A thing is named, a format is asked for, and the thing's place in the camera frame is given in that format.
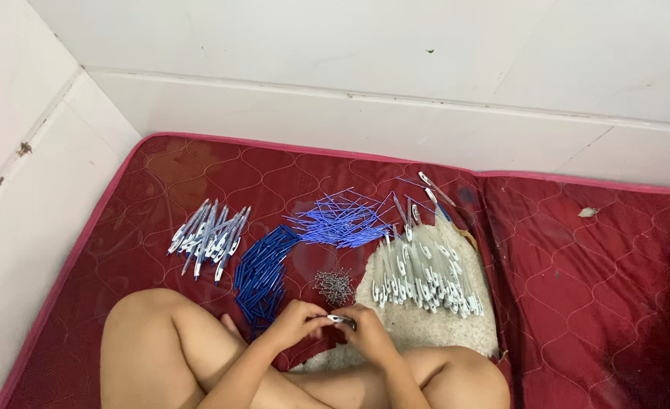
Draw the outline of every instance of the quilted mattress cover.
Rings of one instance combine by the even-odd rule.
[[[423,190],[395,179],[418,179],[419,171],[456,202],[445,209],[476,237],[502,349],[494,362],[513,407],[670,407],[670,188],[166,133],[143,139],[103,193],[27,336],[0,408],[99,407],[105,318],[134,291],[176,290],[217,317],[231,314],[247,336],[230,290],[238,256],[283,215],[310,209],[324,194],[355,187],[383,199],[395,190],[427,202]],[[218,286],[206,269],[197,282],[182,276],[185,259],[166,256],[172,234],[207,197],[236,210],[252,206]],[[578,217],[583,208],[598,212]],[[299,243],[285,259],[287,298],[325,306],[314,275],[340,267],[357,283],[375,247]],[[287,370],[338,341],[335,333],[305,340],[273,365]]]

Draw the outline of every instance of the pink mattress edge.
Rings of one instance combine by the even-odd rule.
[[[217,135],[201,135],[195,133],[154,133],[142,138],[133,147],[133,149],[130,150],[130,153],[125,158],[121,166],[118,168],[117,172],[115,172],[115,175],[113,176],[112,180],[103,191],[103,194],[100,196],[98,203],[95,205],[95,208],[93,209],[90,218],[85,224],[83,230],[80,232],[80,236],[77,237],[75,245],[72,247],[72,250],[67,256],[67,259],[65,260],[64,264],[62,265],[60,274],[57,276],[55,283],[52,285],[52,288],[50,289],[50,292],[48,293],[45,302],[42,304],[42,308],[40,309],[37,318],[32,323],[30,331],[27,333],[27,337],[24,339],[24,343],[22,344],[19,354],[17,355],[17,359],[15,360],[9,372],[9,375],[7,376],[6,381],[4,382],[2,389],[0,390],[0,409],[4,409],[7,406],[7,404],[9,404],[9,400],[11,399],[12,393],[14,392],[14,389],[16,388],[17,383],[19,382],[19,379],[21,378],[22,372],[24,371],[24,368],[27,366],[27,363],[30,360],[31,352],[34,349],[37,340],[39,339],[39,334],[42,332],[42,328],[47,322],[47,319],[49,318],[50,312],[52,311],[55,302],[57,302],[57,297],[59,296],[60,292],[62,291],[62,287],[67,281],[67,276],[72,270],[72,267],[77,262],[77,258],[80,256],[80,253],[82,253],[83,247],[88,237],[90,236],[90,233],[97,224],[98,219],[100,219],[102,211],[107,205],[107,202],[110,200],[110,197],[112,196],[113,191],[117,187],[117,184],[120,182],[122,174],[125,172],[128,163],[130,163],[130,159],[133,157],[133,154],[136,153],[136,151],[138,151],[138,148],[140,148],[142,144],[148,141],[148,139],[162,135],[188,137],[191,139],[199,139],[199,140],[212,140],[217,142],[225,142],[229,144],[249,145],[257,148],[286,150],[297,153],[312,153],[318,155],[338,156],[350,159],[375,160],[375,161],[385,161],[394,163],[403,163],[403,162],[423,163],[419,161],[393,158],[390,156],[375,155],[372,153],[358,153],[349,151],[339,151],[336,149],[313,148],[308,146],[289,145],[289,144],[277,144],[274,142],[265,142],[262,140],[250,140],[238,137],[226,137]],[[652,186],[639,183],[602,181],[598,179],[582,178],[578,176],[552,175],[549,173],[539,173],[539,172],[523,172],[523,171],[511,171],[511,170],[474,172],[468,169],[463,169],[460,167],[454,167],[449,165],[440,165],[440,166],[456,169],[460,172],[467,172],[475,176],[476,175],[485,177],[511,176],[519,178],[531,178],[543,181],[554,181],[558,183],[575,183],[585,186],[602,187],[607,189],[629,190],[641,193],[670,194],[670,187],[666,186]]]

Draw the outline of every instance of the hand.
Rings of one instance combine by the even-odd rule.
[[[267,342],[267,344],[276,348],[276,354],[292,347],[306,336],[321,339],[322,327],[332,325],[334,322],[328,317],[317,316],[327,314],[327,311],[320,306],[300,300],[292,300],[287,304],[287,308],[282,311],[282,314],[258,339],[264,339],[263,342]]]
[[[355,304],[354,306],[336,309],[331,314],[348,317],[358,323],[357,330],[353,330],[344,322],[335,324],[335,328],[341,330],[348,343],[357,348],[360,354],[371,364],[383,369],[389,361],[398,357],[398,352],[395,350],[388,333],[385,332],[376,311]]]

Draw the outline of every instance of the person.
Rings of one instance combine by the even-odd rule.
[[[333,323],[327,311],[294,300],[251,345],[231,317],[214,318],[172,290],[133,293],[105,322],[100,357],[103,409],[510,407],[502,373],[464,347],[399,354],[375,311],[331,311],[357,322]],[[322,327],[344,332],[367,365],[323,373],[280,373],[270,364]]]

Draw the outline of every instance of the pile of blue refills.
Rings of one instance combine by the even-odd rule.
[[[287,269],[282,261],[299,241],[292,229],[279,226],[249,247],[237,265],[232,290],[239,289],[235,301],[251,324],[251,340],[257,330],[275,321],[286,292],[282,277]]]
[[[358,247],[388,234],[388,225],[381,219],[384,201],[357,194],[350,189],[325,195],[315,202],[315,208],[285,216],[302,231],[308,243],[322,243],[337,248]]]

